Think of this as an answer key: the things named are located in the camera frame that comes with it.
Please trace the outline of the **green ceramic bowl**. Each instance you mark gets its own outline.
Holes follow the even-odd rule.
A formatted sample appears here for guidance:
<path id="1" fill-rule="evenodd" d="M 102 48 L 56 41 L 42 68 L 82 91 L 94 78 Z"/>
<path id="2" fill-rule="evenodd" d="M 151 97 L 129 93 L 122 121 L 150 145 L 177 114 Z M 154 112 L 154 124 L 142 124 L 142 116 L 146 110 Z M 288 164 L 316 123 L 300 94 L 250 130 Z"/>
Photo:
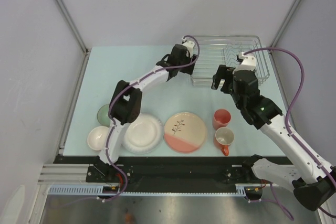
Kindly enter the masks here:
<path id="1" fill-rule="evenodd" d="M 108 111 L 109 111 L 109 104 L 103 105 L 98 113 L 97 113 L 97 120 L 102 126 L 109 127 L 110 126 L 110 118 L 108 116 Z"/>

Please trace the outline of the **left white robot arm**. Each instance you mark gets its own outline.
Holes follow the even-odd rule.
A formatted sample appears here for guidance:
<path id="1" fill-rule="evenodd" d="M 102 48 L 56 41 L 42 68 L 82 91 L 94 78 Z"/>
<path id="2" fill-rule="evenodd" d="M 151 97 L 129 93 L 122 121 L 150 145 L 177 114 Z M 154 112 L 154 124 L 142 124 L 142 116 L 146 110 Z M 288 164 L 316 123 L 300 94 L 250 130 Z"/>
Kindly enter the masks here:
<path id="1" fill-rule="evenodd" d="M 131 82 L 121 80 L 117 83 L 109 104 L 109 132 L 104 147 L 99 153 L 99 159 L 105 164 L 99 167 L 97 174 L 103 181 L 110 182 L 115 178 L 116 169 L 113 165 L 119 158 L 122 144 L 121 134 L 138 118 L 143 93 L 158 84 L 169 81 L 179 72 L 191 75 L 200 55 L 199 49 L 197 54 L 193 53 L 194 46 L 195 43 L 190 40 L 176 44 L 169 54 L 166 54 L 152 70 L 142 77 Z"/>

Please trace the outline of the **metal wire dish rack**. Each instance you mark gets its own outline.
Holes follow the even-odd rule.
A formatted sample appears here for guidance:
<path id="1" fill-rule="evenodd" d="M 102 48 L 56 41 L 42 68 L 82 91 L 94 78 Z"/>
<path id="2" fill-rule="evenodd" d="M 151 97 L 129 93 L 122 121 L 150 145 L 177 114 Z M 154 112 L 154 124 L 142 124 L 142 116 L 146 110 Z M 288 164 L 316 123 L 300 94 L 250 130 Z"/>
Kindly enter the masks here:
<path id="1" fill-rule="evenodd" d="M 261 47 L 256 35 L 195 35 L 201 53 L 191 76 L 196 87 L 209 87 L 219 65 L 236 68 L 237 55 Z"/>

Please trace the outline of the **white scalloped plate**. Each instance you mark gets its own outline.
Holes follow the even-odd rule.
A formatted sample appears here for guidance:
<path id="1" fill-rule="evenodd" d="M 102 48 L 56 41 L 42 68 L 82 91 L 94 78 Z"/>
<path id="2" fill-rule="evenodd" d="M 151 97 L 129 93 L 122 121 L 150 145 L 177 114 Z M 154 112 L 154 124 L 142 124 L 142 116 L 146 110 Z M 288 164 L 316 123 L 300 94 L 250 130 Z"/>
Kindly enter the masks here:
<path id="1" fill-rule="evenodd" d="M 157 148 L 162 138 L 162 122 L 156 116 L 140 113 L 126 130 L 122 145 L 131 153 L 146 154 Z"/>

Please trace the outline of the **white bowl orange outside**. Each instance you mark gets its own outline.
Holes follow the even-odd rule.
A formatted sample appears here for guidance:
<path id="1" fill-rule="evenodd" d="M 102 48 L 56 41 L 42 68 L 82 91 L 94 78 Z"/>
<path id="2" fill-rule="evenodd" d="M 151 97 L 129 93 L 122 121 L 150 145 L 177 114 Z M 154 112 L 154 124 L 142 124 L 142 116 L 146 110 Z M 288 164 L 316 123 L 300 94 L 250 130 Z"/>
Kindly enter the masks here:
<path id="1" fill-rule="evenodd" d="M 94 151 L 100 151 L 103 149 L 109 128 L 106 126 L 97 126 L 90 131 L 87 136 L 87 144 Z"/>

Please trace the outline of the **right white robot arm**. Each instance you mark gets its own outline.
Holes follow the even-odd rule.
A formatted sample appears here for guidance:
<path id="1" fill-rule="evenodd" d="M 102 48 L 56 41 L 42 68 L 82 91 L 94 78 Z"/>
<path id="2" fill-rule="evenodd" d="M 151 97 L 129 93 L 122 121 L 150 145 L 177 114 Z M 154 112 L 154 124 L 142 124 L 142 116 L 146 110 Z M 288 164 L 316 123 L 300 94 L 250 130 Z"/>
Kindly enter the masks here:
<path id="1" fill-rule="evenodd" d="M 213 75 L 212 89 L 230 94 L 244 120 L 268 136 L 288 157 L 293 169 L 253 155 L 242 169 L 243 179 L 254 183 L 265 179 L 292 192 L 305 208 L 317 210 L 335 194 L 335 166 L 315 152 L 285 123 L 281 109 L 260 94 L 254 71 L 219 65 Z"/>

